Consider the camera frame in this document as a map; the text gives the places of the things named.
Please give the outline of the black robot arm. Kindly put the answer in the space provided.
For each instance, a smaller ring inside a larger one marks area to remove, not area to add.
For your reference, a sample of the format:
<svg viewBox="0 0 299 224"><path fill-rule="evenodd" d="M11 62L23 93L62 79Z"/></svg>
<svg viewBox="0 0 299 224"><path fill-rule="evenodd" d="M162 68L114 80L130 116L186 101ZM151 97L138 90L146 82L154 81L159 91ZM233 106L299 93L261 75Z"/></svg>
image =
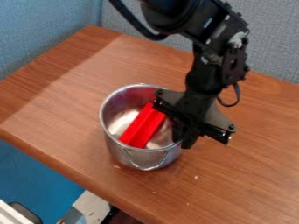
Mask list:
<svg viewBox="0 0 299 224"><path fill-rule="evenodd" d="M172 118L172 140L188 149L199 137L226 144L237 125L222 114L229 104L221 92L249 72L249 23L221 0L140 0L148 25L163 35L183 35L192 42L194 62L182 92L158 89L154 107Z"/></svg>

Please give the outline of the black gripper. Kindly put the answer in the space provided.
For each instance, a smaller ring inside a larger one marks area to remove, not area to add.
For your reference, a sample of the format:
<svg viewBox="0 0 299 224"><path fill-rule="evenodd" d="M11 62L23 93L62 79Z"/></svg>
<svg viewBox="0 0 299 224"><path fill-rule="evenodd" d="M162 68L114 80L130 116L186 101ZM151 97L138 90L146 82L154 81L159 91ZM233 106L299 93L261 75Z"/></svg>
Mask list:
<svg viewBox="0 0 299 224"><path fill-rule="evenodd" d="M215 94L199 94L159 88L155 91L154 108L172 120L172 140L190 149L199 137L208 136L223 144L237 132L237 125L221 112Z"/></svg>

